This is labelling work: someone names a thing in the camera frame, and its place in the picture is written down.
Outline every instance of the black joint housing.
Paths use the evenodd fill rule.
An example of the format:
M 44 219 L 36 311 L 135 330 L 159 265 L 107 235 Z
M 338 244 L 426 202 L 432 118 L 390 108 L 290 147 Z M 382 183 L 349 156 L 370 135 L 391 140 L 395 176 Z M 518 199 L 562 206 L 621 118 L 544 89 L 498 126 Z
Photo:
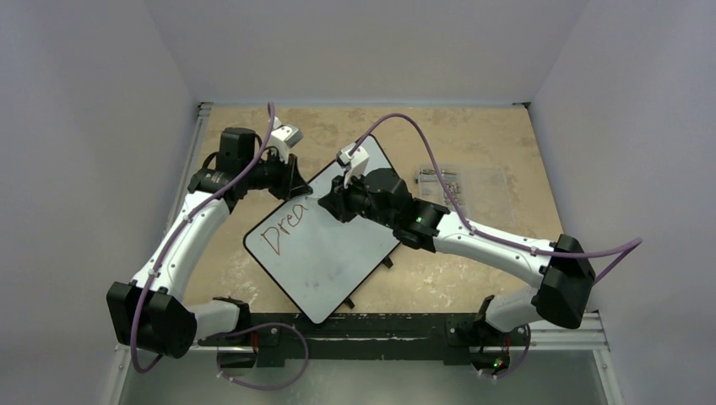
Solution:
M 403 245 L 435 252 L 433 238 L 442 216 L 450 211 L 442 205 L 413 198 L 405 181 L 391 168 L 371 171 L 344 187 L 337 175 L 331 192 L 318 200 L 340 222 L 356 215 L 386 226 Z
M 258 135 L 251 129 L 226 128 L 221 133 L 219 151 L 216 152 L 216 165 L 213 169 L 204 166 L 189 181 L 189 192 L 216 193 L 231 183 L 251 163 Z M 298 158 L 290 154 L 287 162 L 282 162 L 277 154 L 269 154 L 260 159 L 246 175 L 224 195 L 224 201 L 233 212 L 236 204 L 249 190 L 268 190 L 280 200 L 309 194 L 308 186 L 298 170 Z
M 480 309 L 477 311 L 477 314 L 475 314 L 475 321 L 473 321 L 471 332 L 475 335 L 475 338 L 479 343 L 478 346 L 480 347 L 486 346 L 488 342 L 501 342 L 502 338 L 505 336 L 504 332 L 497 330 L 494 326 L 487 323 L 485 318 L 487 308 L 490 306 L 493 299 L 495 299 L 495 295 L 488 295 L 484 300 L 482 300 Z
M 569 235 L 560 235 L 554 248 L 559 252 L 584 253 L 579 241 Z M 594 269 L 589 260 L 552 257 L 544 275 L 540 290 L 532 299 L 537 313 L 559 327 L 579 328 L 594 285 Z
M 107 291 L 117 341 L 127 346 L 141 293 L 142 289 L 123 283 L 114 283 Z M 176 298 L 154 291 L 147 293 L 137 330 L 139 348 L 179 359 L 189 350 L 196 333 L 196 317 Z
M 506 352 L 472 353 L 470 360 L 476 370 L 492 370 L 492 375 L 510 368 L 510 353 Z

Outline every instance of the floor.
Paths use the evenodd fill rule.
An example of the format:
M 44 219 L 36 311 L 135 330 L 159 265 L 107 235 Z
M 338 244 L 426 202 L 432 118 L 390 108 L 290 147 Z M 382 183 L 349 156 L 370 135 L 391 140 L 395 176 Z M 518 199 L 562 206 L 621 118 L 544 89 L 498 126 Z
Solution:
M 530 351 L 519 372 L 496 383 L 477 377 L 471 366 L 444 366 L 439 361 L 312 359 L 306 374 L 294 385 L 273 392 L 251 390 L 216 378 L 215 356 L 214 352 L 189 352 L 181 366 L 160 361 L 144 375 L 130 367 L 120 403 L 607 403 L 591 351 Z M 285 367 L 255 368 L 240 378 L 260 385 L 278 384 L 295 375 L 300 367 L 301 360 L 287 360 Z
M 309 179 L 377 118 L 395 111 L 421 125 L 440 165 L 459 165 L 467 173 L 471 219 L 528 237 L 559 236 L 555 203 L 524 108 L 279 108 L 278 117 L 303 131 L 304 139 L 292 152 Z M 248 127 L 263 134 L 266 125 L 265 108 L 213 108 L 199 161 L 218 149 L 224 128 Z M 415 130 L 392 119 L 373 133 L 417 196 L 412 180 L 419 166 L 430 161 Z M 229 295 L 249 302 L 252 311 L 298 311 L 242 245 L 244 234 L 279 204 L 268 192 L 249 192 L 209 243 L 187 287 L 185 305 Z M 379 267 L 354 292 L 352 311 L 474 312 L 487 295 L 524 286 L 462 257 L 399 246 L 392 259 L 391 269 Z M 341 311 L 351 310 L 343 305 Z

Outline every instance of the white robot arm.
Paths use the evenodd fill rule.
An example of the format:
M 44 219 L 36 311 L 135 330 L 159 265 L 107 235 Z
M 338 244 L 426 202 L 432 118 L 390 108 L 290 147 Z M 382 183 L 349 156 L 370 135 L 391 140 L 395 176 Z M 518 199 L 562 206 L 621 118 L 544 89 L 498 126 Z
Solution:
M 345 180 L 347 175 L 336 176 L 330 193 L 318 200 L 318 205 L 338 221 L 349 222 L 360 215 L 392 229 L 403 245 L 468 257 L 527 284 L 513 294 L 485 298 L 476 323 L 498 333 L 543 319 L 560 327 L 579 327 L 594 285 L 589 261 L 534 254 L 581 253 L 577 240 L 568 235 L 561 235 L 556 242 L 536 240 L 475 222 L 469 222 L 467 227 L 457 213 L 446 207 L 413 198 L 395 170 L 382 168 L 363 176 L 362 170 L 351 170 L 352 163 L 350 157 L 344 161 L 346 173 L 351 173 L 350 182 Z M 533 253 L 488 240 L 472 230 L 531 246 Z
M 114 283 L 107 293 L 112 323 L 119 343 L 130 343 L 131 325 L 139 296 L 150 274 L 154 279 L 141 307 L 137 330 L 139 348 L 157 354 L 182 357 L 195 341 L 220 332 L 235 330 L 248 305 L 229 298 L 185 307 L 182 304 L 192 271 L 216 230 L 229 218 L 248 190 L 268 191 L 287 200 L 312 190 L 298 171 L 297 157 L 289 149 L 302 138 L 298 128 L 278 125 L 271 132 L 266 159 L 259 160 L 247 175 L 222 197 L 205 204 L 192 218 L 195 208 L 230 183 L 254 156 L 257 134 L 246 128 L 226 128 L 220 150 L 211 154 L 192 177 L 182 210 L 151 258 L 134 274 L 130 283 Z M 209 168 L 216 158 L 214 169 Z M 187 221 L 181 232 L 175 230 Z M 160 252 L 170 244 L 159 270 L 153 270 Z

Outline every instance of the white wall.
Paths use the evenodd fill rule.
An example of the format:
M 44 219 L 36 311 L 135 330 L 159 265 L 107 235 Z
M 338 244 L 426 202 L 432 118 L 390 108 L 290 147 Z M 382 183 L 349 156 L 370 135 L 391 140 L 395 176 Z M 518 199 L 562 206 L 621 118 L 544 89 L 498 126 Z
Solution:
M 291 104 L 532 100 L 587 0 L 147 0 L 193 95 Z
M 645 239 L 594 292 L 631 404 L 716 394 L 714 21 L 713 0 L 591 0 L 530 108 L 566 231 Z
M 0 402 L 94 404 L 195 104 L 139 0 L 4 2 L 0 55 Z

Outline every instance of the wooden table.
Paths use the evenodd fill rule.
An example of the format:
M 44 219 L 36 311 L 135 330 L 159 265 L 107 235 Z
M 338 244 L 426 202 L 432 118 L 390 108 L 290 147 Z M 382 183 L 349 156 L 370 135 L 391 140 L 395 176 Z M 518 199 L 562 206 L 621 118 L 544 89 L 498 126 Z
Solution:
M 304 133 L 304 139 L 292 152 L 299 157 L 301 173 L 308 180 L 377 118 L 395 111 L 413 117 L 420 124 L 438 164 L 504 170 L 503 184 L 513 221 L 499 228 L 552 240 L 561 233 L 540 151 L 524 108 L 279 108 L 278 117 Z M 224 128 L 248 127 L 263 136 L 266 125 L 263 107 L 213 108 L 199 161 L 218 150 Z M 373 133 L 417 196 L 418 188 L 412 179 L 418 166 L 430 160 L 413 127 L 394 118 Z M 480 197 L 491 202 L 490 196 Z M 255 312 L 298 311 L 242 244 L 244 234 L 279 204 L 266 191 L 249 192 L 239 202 L 194 270 L 185 305 L 231 296 L 248 302 Z M 487 295 L 511 292 L 525 285 L 513 276 L 462 257 L 399 246 L 391 258 L 392 268 L 380 266 L 351 295 L 355 303 L 353 312 L 475 312 Z M 345 311 L 351 310 L 345 305 L 338 310 Z

